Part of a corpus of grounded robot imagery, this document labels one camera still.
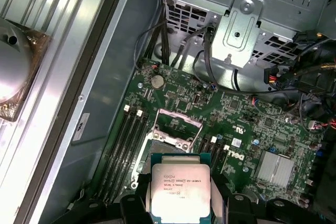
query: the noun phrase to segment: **metal bracket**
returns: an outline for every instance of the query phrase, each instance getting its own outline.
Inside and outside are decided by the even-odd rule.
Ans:
[[[197,127],[198,132],[195,135],[193,141],[190,143],[187,140],[183,140],[183,139],[180,139],[180,138],[172,138],[168,134],[156,129],[155,128],[156,122],[157,122],[160,114],[165,114],[165,115],[171,116],[172,118],[180,118],[184,122]],[[162,142],[167,142],[169,144],[173,144],[177,148],[182,149],[182,150],[184,150],[185,152],[188,153],[188,152],[191,152],[191,150],[194,146],[194,143],[195,143],[197,137],[199,136],[202,128],[203,128],[202,123],[200,123],[198,121],[194,121],[186,115],[182,115],[182,114],[179,114],[179,113],[176,113],[176,112],[171,112],[171,111],[168,111],[168,110],[165,110],[165,109],[159,109],[157,114],[156,114],[156,118],[155,118],[155,122],[154,122],[154,126],[153,126],[153,139],[156,139],[156,140],[159,140],[159,141],[162,141]]]
[[[183,140],[181,138],[171,137],[168,134],[166,134],[165,132],[162,132],[159,129],[156,129],[155,126],[156,126],[156,123],[157,123],[157,120],[158,120],[160,114],[165,114],[165,115],[171,116],[173,118],[180,118],[184,122],[197,127],[198,132],[195,135],[192,142],[187,141],[187,140]],[[152,129],[146,134],[144,142],[143,142],[142,147],[140,149],[140,152],[138,154],[138,158],[135,161],[134,169],[133,169],[132,175],[131,175],[132,176],[131,187],[133,189],[135,189],[138,186],[139,173],[137,172],[137,169],[138,169],[138,165],[140,163],[142,154],[144,153],[144,150],[145,150],[145,147],[147,145],[148,140],[154,139],[154,140],[157,140],[157,141],[165,142],[165,143],[168,143],[170,145],[175,146],[178,149],[181,149],[181,150],[185,151],[186,153],[190,153],[192,151],[192,148],[194,146],[194,143],[195,143],[196,139],[200,135],[200,132],[201,132],[202,128],[203,128],[202,123],[200,123],[198,121],[194,121],[186,115],[182,115],[182,114],[179,114],[179,113],[176,113],[176,112],[171,112],[171,111],[168,111],[168,110],[165,110],[165,109],[159,109],[157,114],[156,114],[154,125],[153,125]]]
[[[230,13],[217,27],[212,56],[243,68],[250,60],[260,29],[257,25],[263,3],[259,0],[235,0]]]

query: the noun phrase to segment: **electronic component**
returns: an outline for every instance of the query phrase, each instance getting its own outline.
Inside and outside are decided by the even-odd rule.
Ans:
[[[230,103],[230,108],[236,110],[238,108],[239,102],[237,100],[232,100]]]
[[[164,86],[164,79],[162,76],[156,75],[151,79],[151,85],[154,89],[161,89]]]
[[[154,221],[202,223],[210,216],[210,167],[200,156],[154,154],[151,164]]]
[[[286,187],[293,166],[292,160],[263,151],[255,177],[279,187]]]
[[[274,120],[272,118],[266,118],[264,126],[272,127]]]
[[[151,172],[151,154],[152,153],[184,153],[183,150],[177,149],[172,145],[152,140],[151,147],[148,150],[147,158],[142,166],[141,173],[147,174]]]
[[[154,61],[144,60],[142,67],[148,68],[153,64]],[[156,71],[155,75],[164,78],[164,90],[155,90],[151,102],[148,102],[147,98],[143,96],[143,92],[139,92],[138,83],[143,83],[142,90],[152,90],[150,76],[154,71]],[[193,100],[196,94],[200,95],[200,100],[197,106],[194,106]],[[204,97],[207,97],[208,102],[202,102]],[[117,126],[113,128],[114,137],[110,137],[112,140],[116,139],[115,135],[118,130],[129,127],[123,126],[123,113],[136,115],[141,110],[143,111],[142,116],[148,115],[148,122],[143,129],[145,134],[137,142],[140,147],[136,150],[135,165],[132,166],[134,168],[129,171],[131,176],[123,182],[119,182],[121,188],[128,187],[133,190],[137,188],[141,169],[143,173],[149,170],[148,156],[150,156],[150,152],[197,152],[211,155],[211,172],[224,174],[229,180],[230,189],[234,192],[242,193],[243,189],[247,187],[257,195],[263,194],[265,200],[281,197],[295,204],[298,204],[299,196],[305,192],[307,174],[312,167],[312,160],[317,155],[317,152],[309,149],[308,145],[313,142],[320,143],[320,136],[308,137],[300,124],[285,123],[285,118],[288,115],[258,114],[256,119],[253,116],[254,107],[250,99],[246,99],[243,95],[226,93],[223,90],[212,92],[209,89],[204,89],[202,83],[195,82],[191,74],[172,69],[167,65],[161,65],[158,71],[150,68],[147,71],[137,72],[125,94],[122,108],[125,108],[125,105],[129,106],[126,106],[128,112],[123,110],[119,112],[115,123],[119,128]],[[279,109],[266,102],[259,102],[258,106],[263,111]],[[254,122],[245,120],[244,115],[246,114],[254,118]],[[199,137],[195,139],[201,124],[204,127],[199,133]],[[120,134],[127,136],[127,131]],[[270,179],[266,181],[258,178],[258,176],[262,176],[263,172],[265,173],[264,167],[261,169],[262,164],[267,165],[262,157],[265,150],[275,153],[271,157],[274,157],[272,159],[274,162],[279,161],[278,165],[282,165],[286,161],[289,162],[283,170],[274,171],[273,168],[270,174],[272,176],[274,173],[272,182]],[[109,156],[109,151],[110,149],[106,148],[104,156]],[[291,174],[291,168],[294,167],[304,168],[293,170],[292,173],[295,173],[295,176],[291,176],[289,179],[287,176]],[[282,190],[287,182],[289,185],[296,185],[290,190],[290,194],[286,194],[286,190]]]

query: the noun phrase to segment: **screw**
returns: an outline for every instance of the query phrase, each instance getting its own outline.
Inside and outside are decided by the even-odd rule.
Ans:
[[[242,195],[236,195],[235,199],[239,200],[239,201],[242,201],[242,200],[244,200],[244,197]]]
[[[280,201],[280,200],[274,201],[274,205],[276,205],[278,207],[284,207],[285,206],[285,204],[282,201]]]
[[[250,7],[251,7],[251,5],[248,4],[248,3],[246,3],[246,4],[243,6],[243,9],[244,9],[244,11],[247,12],[247,11],[250,9]]]

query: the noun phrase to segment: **label sticker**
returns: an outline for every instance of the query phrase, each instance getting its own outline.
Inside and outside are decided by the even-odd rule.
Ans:
[[[237,139],[237,138],[233,138],[231,145],[234,146],[234,147],[240,148],[241,140]]]
[[[86,123],[89,120],[89,116],[90,116],[90,113],[84,113],[82,115],[82,118],[80,119],[79,124],[77,126],[75,136],[73,137],[74,140],[72,141],[80,140],[80,138],[82,137],[83,131],[85,129]]]

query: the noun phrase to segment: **ram slot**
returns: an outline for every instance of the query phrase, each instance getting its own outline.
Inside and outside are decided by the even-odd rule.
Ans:
[[[136,135],[134,137],[134,141],[132,144],[132,146],[134,146],[134,148],[132,148],[131,152],[129,153],[129,157],[127,158],[127,162],[124,165],[124,169],[122,171],[120,171],[120,174],[118,174],[116,176],[116,178],[118,179],[117,181],[117,189],[111,191],[110,197],[109,197],[109,204],[112,203],[114,201],[114,199],[120,195],[122,187],[124,185],[124,182],[127,178],[127,175],[131,169],[132,166],[132,162],[135,158],[135,154],[137,152],[137,150],[139,149],[139,147],[142,145],[143,143],[143,139],[144,139],[144,135],[146,133],[146,123],[147,123],[147,117],[143,117],[140,123],[140,126],[138,127],[138,130],[136,132]]]
[[[111,186],[113,184],[113,181],[115,179],[115,174],[118,171],[120,165],[122,164],[126,154],[127,154],[127,150],[131,144],[131,139],[132,139],[132,135],[134,134],[134,131],[137,129],[138,124],[139,124],[140,118],[138,116],[133,118],[132,123],[130,124],[129,128],[127,129],[127,133],[124,134],[123,138],[121,139],[121,144],[119,146],[119,150],[116,154],[116,156],[114,157],[114,161],[113,164],[111,166],[109,175],[107,177],[107,182],[106,182],[106,186],[104,188],[104,191],[102,193],[103,196],[103,201],[107,200],[108,194],[111,190]]]
[[[120,153],[118,160],[113,168],[113,171],[111,172],[110,175],[110,180],[107,186],[107,190],[104,196],[103,201],[107,202],[109,200],[109,195],[111,194],[111,192],[114,190],[115,187],[115,183],[118,180],[118,176],[120,176],[120,170],[122,169],[124,163],[126,163],[127,160],[127,156],[131,150],[131,147],[134,144],[134,136],[139,128],[139,123],[140,123],[140,117],[136,116],[136,118],[133,121],[133,124],[131,126],[131,128],[129,129],[129,134],[127,135],[127,137],[125,138],[124,141],[124,145],[123,145],[123,150]]]
[[[123,139],[125,138],[125,136],[128,133],[130,124],[133,122],[134,116],[135,116],[134,112],[131,112],[127,116],[125,123],[121,126],[121,128],[120,128],[120,130],[117,134],[117,137],[114,140],[114,144],[113,144],[113,147],[111,149],[111,154],[110,154],[109,160],[107,162],[106,171],[105,171],[105,173],[102,177],[103,178],[102,179],[102,185],[101,185],[100,190],[98,192],[98,198],[100,198],[102,196],[102,194],[105,190],[105,187],[108,183],[108,178],[109,178],[110,173],[111,173],[111,169],[113,169],[114,164],[116,162],[116,159],[118,157],[118,153],[120,152],[120,150],[123,147]]]

